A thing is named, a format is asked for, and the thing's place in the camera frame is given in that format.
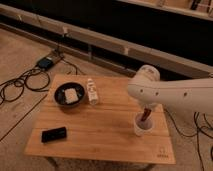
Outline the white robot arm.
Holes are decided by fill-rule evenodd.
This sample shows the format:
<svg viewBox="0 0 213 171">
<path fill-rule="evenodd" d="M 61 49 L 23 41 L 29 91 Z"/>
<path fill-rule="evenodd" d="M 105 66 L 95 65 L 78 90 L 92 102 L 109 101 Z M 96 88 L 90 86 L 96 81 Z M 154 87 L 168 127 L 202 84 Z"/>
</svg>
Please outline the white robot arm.
<svg viewBox="0 0 213 171">
<path fill-rule="evenodd" d="M 130 79 L 127 91 L 145 108 L 160 103 L 213 115 L 213 78 L 161 81 L 155 67 L 143 65 Z"/>
</svg>

